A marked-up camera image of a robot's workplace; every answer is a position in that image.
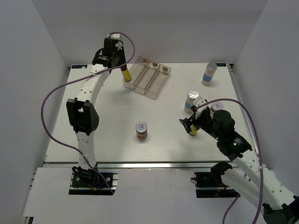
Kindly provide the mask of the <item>yellow label brown bottle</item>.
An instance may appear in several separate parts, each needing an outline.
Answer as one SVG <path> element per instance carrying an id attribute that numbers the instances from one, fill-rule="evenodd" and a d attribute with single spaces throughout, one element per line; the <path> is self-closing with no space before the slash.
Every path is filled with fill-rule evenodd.
<path id="1" fill-rule="evenodd" d="M 121 67 L 121 72 L 122 72 L 123 79 L 124 79 L 125 82 L 128 83 L 132 80 L 131 74 L 130 74 L 127 66 Z"/>

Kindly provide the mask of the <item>white bottle silver cap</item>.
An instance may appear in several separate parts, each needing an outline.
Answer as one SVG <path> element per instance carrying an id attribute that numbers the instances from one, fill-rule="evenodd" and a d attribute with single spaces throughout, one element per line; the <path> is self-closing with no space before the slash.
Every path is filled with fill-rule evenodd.
<path id="1" fill-rule="evenodd" d="M 192 113 L 191 108 L 193 107 L 193 102 L 199 97 L 199 93 L 196 90 L 190 90 L 187 93 L 185 100 L 184 111 L 186 113 Z"/>

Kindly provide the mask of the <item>red label spice jar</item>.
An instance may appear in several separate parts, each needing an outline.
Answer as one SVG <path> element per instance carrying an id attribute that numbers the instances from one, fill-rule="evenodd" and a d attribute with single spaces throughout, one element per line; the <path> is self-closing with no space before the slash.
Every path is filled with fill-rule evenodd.
<path id="1" fill-rule="evenodd" d="M 148 136 L 148 127 L 144 121 L 137 122 L 135 131 L 139 139 L 145 139 Z"/>

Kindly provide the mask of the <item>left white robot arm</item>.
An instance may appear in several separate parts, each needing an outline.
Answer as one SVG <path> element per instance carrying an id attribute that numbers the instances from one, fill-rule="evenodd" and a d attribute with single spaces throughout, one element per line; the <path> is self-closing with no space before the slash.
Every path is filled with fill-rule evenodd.
<path id="1" fill-rule="evenodd" d="M 104 47 L 96 52 L 92 60 L 94 72 L 117 67 L 126 62 L 120 36 L 120 34 L 113 34 L 104 39 Z M 88 186 L 96 185 L 99 180 L 99 175 L 91 170 L 97 165 L 94 153 L 94 132 L 100 122 L 94 105 L 110 73 L 105 71 L 88 78 L 79 94 L 73 99 L 68 99 L 66 103 L 69 122 L 76 134 L 78 149 L 81 151 L 78 169 L 87 170 L 82 179 Z"/>

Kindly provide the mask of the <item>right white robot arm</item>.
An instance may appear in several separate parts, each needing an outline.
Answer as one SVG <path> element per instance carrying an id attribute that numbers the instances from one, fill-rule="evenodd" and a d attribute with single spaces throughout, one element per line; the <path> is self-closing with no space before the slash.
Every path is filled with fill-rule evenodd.
<path id="1" fill-rule="evenodd" d="M 211 169 L 211 181 L 216 186 L 228 185 L 254 206 L 263 210 L 268 224 L 294 224 L 299 220 L 299 198 L 287 189 L 268 170 L 251 145 L 235 131 L 231 114 L 219 110 L 210 115 L 205 109 L 200 115 L 180 119 L 187 133 L 202 129 L 217 140 L 217 147 L 250 179 L 246 181 L 227 162 L 219 162 Z"/>

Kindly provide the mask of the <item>clear plastic organizer tray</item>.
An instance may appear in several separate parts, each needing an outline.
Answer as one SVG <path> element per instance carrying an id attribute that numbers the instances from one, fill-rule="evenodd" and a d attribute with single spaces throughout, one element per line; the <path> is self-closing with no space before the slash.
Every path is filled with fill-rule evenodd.
<path id="1" fill-rule="evenodd" d="M 123 81 L 123 86 L 149 98 L 156 99 L 171 74 L 171 68 L 138 57 L 129 72 L 131 81 Z"/>

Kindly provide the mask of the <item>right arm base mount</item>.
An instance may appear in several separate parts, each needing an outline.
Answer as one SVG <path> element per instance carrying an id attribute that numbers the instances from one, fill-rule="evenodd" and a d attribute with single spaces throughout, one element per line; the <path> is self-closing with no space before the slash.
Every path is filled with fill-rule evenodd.
<path id="1" fill-rule="evenodd" d="M 197 198 L 233 198 L 238 196 L 238 193 L 225 185 L 221 176 L 228 169 L 233 167 L 225 162 L 221 161 L 211 167 L 209 172 L 196 172 L 194 176 L 190 178 L 191 182 L 196 187 Z"/>

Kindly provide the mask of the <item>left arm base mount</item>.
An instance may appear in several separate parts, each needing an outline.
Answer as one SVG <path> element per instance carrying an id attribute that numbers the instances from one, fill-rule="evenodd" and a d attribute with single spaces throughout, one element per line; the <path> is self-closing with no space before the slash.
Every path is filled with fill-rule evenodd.
<path id="1" fill-rule="evenodd" d="M 69 195 L 112 196 L 116 190 L 116 174 L 104 172 L 99 175 L 92 169 L 72 167 Z"/>

